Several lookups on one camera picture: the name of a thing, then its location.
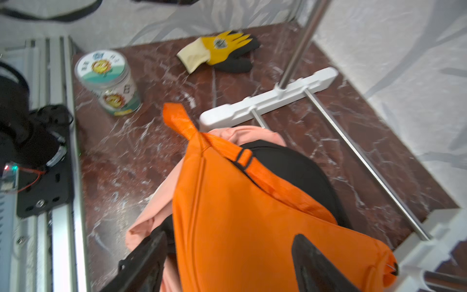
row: work glove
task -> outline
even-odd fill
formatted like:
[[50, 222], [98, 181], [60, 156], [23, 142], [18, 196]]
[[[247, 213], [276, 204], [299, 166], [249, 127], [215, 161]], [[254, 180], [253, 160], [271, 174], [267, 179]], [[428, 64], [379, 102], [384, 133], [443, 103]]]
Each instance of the work glove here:
[[177, 57], [190, 74], [204, 62], [220, 71], [245, 73], [253, 65], [249, 59], [241, 56], [259, 46], [254, 36], [226, 31], [217, 36], [198, 38], [181, 49]]

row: red wire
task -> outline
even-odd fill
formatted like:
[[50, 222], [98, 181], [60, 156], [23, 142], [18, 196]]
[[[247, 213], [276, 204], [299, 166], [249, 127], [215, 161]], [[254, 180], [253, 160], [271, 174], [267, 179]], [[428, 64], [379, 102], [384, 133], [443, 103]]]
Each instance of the red wire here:
[[19, 167], [19, 170], [24, 171], [24, 172], [29, 172], [29, 173], [35, 173], [35, 174], [37, 174], [37, 177], [36, 177], [35, 181], [33, 181], [29, 185], [25, 186], [24, 188], [21, 188], [20, 190], [18, 190], [18, 192], [22, 192], [22, 191], [26, 190], [27, 188], [29, 188], [30, 186], [35, 184], [41, 178], [41, 175], [45, 174], [45, 171], [39, 171], [37, 169], [31, 169], [31, 168]]
[[41, 175], [38, 174], [38, 175], [37, 175], [37, 178], [35, 179], [35, 181], [33, 181], [33, 182], [30, 183], [29, 185], [25, 186], [24, 188], [18, 190], [18, 192], [22, 192], [22, 191], [26, 190], [27, 188], [29, 188], [30, 186], [32, 186], [33, 184], [35, 184], [35, 183], [39, 180], [40, 177], [41, 177]]

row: white plastic bracket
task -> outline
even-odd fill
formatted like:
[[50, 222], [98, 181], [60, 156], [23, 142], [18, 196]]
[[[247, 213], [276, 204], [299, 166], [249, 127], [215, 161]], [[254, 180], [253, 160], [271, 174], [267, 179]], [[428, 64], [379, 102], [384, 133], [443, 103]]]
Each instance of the white plastic bracket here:
[[399, 263], [399, 276], [385, 292], [432, 291], [423, 278], [424, 271], [435, 271], [447, 261], [456, 245], [467, 239], [467, 210], [434, 210], [423, 223], [433, 239], [422, 241], [412, 233], [394, 251]]
[[338, 74], [336, 69], [328, 67], [290, 83], [286, 89], [281, 89], [276, 85], [268, 92], [245, 98], [234, 104], [224, 104], [207, 110], [199, 117], [200, 130], [207, 132], [215, 128], [232, 127], [253, 119], [252, 108], [258, 114], [265, 114], [283, 107], [305, 97], [303, 92], [305, 88], [312, 93], [328, 88]]

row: glove cuff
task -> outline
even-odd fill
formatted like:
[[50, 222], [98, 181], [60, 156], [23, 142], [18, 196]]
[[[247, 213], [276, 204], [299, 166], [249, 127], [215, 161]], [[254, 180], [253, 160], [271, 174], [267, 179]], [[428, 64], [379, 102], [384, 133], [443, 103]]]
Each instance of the glove cuff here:
[[206, 49], [201, 38], [198, 38], [181, 49], [177, 57], [185, 65], [188, 73], [191, 74], [198, 66], [211, 59], [211, 53]]

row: orange strap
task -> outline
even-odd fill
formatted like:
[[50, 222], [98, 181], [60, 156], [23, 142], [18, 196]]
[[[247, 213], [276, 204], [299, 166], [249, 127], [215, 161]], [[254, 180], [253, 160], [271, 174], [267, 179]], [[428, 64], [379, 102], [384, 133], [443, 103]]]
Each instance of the orange strap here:
[[[191, 140], [198, 130], [191, 122], [184, 107], [178, 103], [164, 104], [164, 122], [177, 133]], [[250, 178], [267, 194], [276, 200], [301, 212], [336, 224], [336, 219], [323, 205], [312, 197], [306, 195], [291, 183], [284, 183], [274, 173], [264, 167], [254, 156], [250, 149], [244, 149], [220, 137], [200, 133], [223, 157], [235, 161]]]
[[[198, 129], [196, 129], [188, 117], [185, 108], [179, 103], [165, 103], [163, 115], [165, 124], [187, 140], [191, 140], [198, 132]], [[236, 161], [245, 168], [247, 167], [247, 163], [251, 162], [253, 153], [250, 149], [243, 149], [227, 140], [208, 133], [201, 134], [225, 158]]]

